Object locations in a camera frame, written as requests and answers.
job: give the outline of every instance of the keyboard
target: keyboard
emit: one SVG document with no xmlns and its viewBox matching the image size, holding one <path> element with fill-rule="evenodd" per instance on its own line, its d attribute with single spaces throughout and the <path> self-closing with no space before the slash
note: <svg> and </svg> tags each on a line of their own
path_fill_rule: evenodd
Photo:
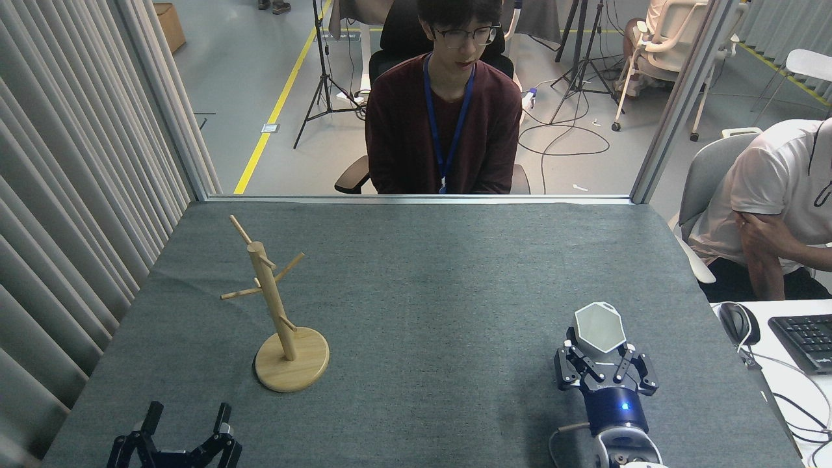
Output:
<svg viewBox="0 0 832 468">
<path fill-rule="evenodd" d="M 803 372 L 832 373 L 832 314 L 771 317 L 769 326 Z"/>
</svg>

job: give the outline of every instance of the white desk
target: white desk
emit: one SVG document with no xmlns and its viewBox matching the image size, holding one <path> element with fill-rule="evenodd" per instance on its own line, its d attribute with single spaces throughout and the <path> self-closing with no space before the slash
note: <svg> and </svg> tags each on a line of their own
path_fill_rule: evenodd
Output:
<svg viewBox="0 0 832 468">
<path fill-rule="evenodd" d="M 826 397 L 820 393 L 818 387 L 812 381 L 802 376 L 797 371 L 783 366 L 778 362 L 765 359 L 762 356 L 772 357 L 788 362 L 796 366 L 795 361 L 789 356 L 788 351 L 782 346 L 780 340 L 771 330 L 768 320 L 773 316 L 808 316 L 832 313 L 832 300 L 826 301 L 767 301 L 767 302 L 742 302 L 743 305 L 754 314 L 760 325 L 760 342 L 751 347 L 757 356 L 757 362 L 763 370 L 765 380 L 768 382 L 771 391 L 787 396 L 795 403 L 801 405 L 813 416 L 827 424 L 830 418 L 829 406 L 826 399 L 832 396 L 832 375 L 812 376 L 811 380 L 823 389 Z M 808 429 L 819 429 L 816 423 L 803 413 L 796 410 L 787 401 L 777 399 L 777 404 L 785 419 L 799 427 Z M 823 440 L 821 434 L 813 434 L 792 428 L 796 434 L 807 439 Z M 795 439 L 804 465 L 811 466 L 810 457 L 818 447 L 816 444 Z M 818 467 L 832 467 L 832 444 L 824 447 L 815 457 Z"/>
</svg>

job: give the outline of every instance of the blue lanyard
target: blue lanyard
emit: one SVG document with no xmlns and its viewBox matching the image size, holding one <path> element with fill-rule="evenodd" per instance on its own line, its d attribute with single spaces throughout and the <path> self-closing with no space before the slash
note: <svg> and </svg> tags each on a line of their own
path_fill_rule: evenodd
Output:
<svg viewBox="0 0 832 468">
<path fill-rule="evenodd" d="M 430 62 L 431 55 L 433 54 L 429 54 L 424 61 L 424 98 L 428 102 L 428 120 L 430 121 L 430 133 L 433 136 L 433 152 L 436 154 L 436 161 L 439 164 L 439 175 L 442 178 L 442 186 L 439 188 L 439 193 L 444 194 L 448 190 L 448 186 L 445 183 L 446 177 L 448 176 L 448 170 L 451 168 L 453 155 L 457 151 L 457 143 L 459 143 L 459 136 L 462 134 L 465 115 L 468 114 L 468 105 L 471 103 L 471 95 L 473 94 L 473 74 L 476 71 L 476 68 L 471 71 L 471 77 L 468 78 L 468 84 L 465 85 L 463 108 L 459 111 L 457 128 L 453 132 L 453 140 L 451 141 L 450 149 L 448 149 L 448 158 L 446 159 L 442 154 L 442 144 L 439 142 L 439 130 L 436 127 L 436 112 L 433 109 L 433 96 L 430 92 L 428 62 Z"/>
</svg>

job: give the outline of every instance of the light stand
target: light stand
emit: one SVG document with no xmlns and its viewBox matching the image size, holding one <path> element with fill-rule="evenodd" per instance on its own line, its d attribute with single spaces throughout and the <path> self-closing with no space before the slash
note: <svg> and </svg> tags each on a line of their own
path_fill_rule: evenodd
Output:
<svg viewBox="0 0 832 468">
<path fill-rule="evenodd" d="M 353 95 L 345 91 L 342 87 L 338 86 L 338 83 L 333 81 L 330 74 L 326 72 L 326 65 L 324 64 L 324 46 L 320 36 L 320 29 L 321 23 L 323 22 L 323 18 L 318 16 L 318 3 L 316 3 L 315 0 L 312 0 L 312 10 L 314 11 L 314 33 L 318 40 L 318 57 L 320 58 L 320 80 L 318 81 L 318 87 L 315 89 L 314 95 L 312 96 L 310 108 L 308 111 L 306 111 L 304 123 L 300 126 L 300 132 L 298 132 L 298 137 L 295 139 L 295 145 L 292 146 L 292 149 L 297 149 L 298 142 L 300 141 L 300 135 L 304 132 L 304 127 L 306 127 L 307 122 L 312 121 L 318 117 L 323 117 L 327 114 L 332 114 L 336 112 L 354 112 L 354 109 L 332 108 L 332 98 L 329 96 L 329 85 L 337 87 L 349 99 L 349 101 L 353 103 L 354 106 L 359 106 L 359 104 L 353 98 Z M 327 55 L 329 55 L 329 46 L 327 46 Z M 312 107 L 314 106 L 315 102 L 320 102 L 321 98 L 323 98 L 326 102 L 326 110 L 310 117 L 310 114 L 312 113 Z"/>
<path fill-rule="evenodd" d="M 579 14 L 578 20 L 577 20 L 577 31 L 578 31 L 578 33 L 577 33 L 577 40 L 576 40 L 576 45 L 575 45 L 575 59 L 576 59 L 576 61 L 575 61 L 575 64 L 572 66 L 572 68 L 567 70 L 566 73 L 563 73 L 557 80 L 555 80 L 550 85 L 550 87 L 554 88 L 555 85 L 558 84 L 561 80 L 566 79 L 566 77 L 570 73 L 572 74 L 572 78 L 569 80 L 569 88 L 567 88 L 566 93 L 563 94 L 563 98 L 561 99 L 560 104 L 557 105 L 557 109 L 555 109 L 555 113 L 554 113 L 554 115 L 552 115 L 552 120 L 550 120 L 549 123 L 555 122 L 555 117 L 557 116 L 557 113 L 561 110 L 561 107 L 563 106 L 563 103 L 569 97 L 573 96 L 575 93 L 595 92 L 595 93 L 599 93 L 599 94 L 608 94 L 610 96 L 610 98 L 612 99 L 612 101 L 616 102 L 616 98 L 613 95 L 614 93 L 612 92 L 611 88 L 609 87 L 607 82 L 604 81 L 604 78 L 601 76 L 601 72 L 598 70 L 598 68 L 595 66 L 594 63 L 592 63 L 592 60 L 589 58 L 589 55 L 592 52 L 592 43 L 595 42 L 595 36 L 598 32 L 598 28 L 601 25 L 601 11 L 604 8 L 604 0 L 598 0 L 598 6 L 597 6 L 596 11 L 595 11 L 595 22 L 592 24 L 592 34 L 590 34 L 590 36 L 589 36 L 589 44 L 587 45 L 587 53 L 580 60 L 577 60 L 577 58 L 580 56 L 580 53 L 581 53 L 583 28 L 584 28 L 584 23 L 587 20 L 587 0 L 573 0 L 572 10 L 569 13 L 570 14 L 569 23 L 570 24 L 572 23 L 572 17 L 574 16 L 575 8 L 576 8 L 578 2 L 581 3 L 581 11 L 580 11 L 580 14 Z M 566 41 L 566 34 L 564 34 L 563 41 L 564 42 Z M 606 89 L 606 91 L 595 90 L 595 89 L 584 89 L 584 87 L 583 87 L 583 78 L 587 73 L 587 66 L 592 67 L 592 70 L 595 71 L 595 74 L 598 76 L 598 79 L 601 80 L 601 84 L 604 85 L 604 88 Z"/>
</svg>

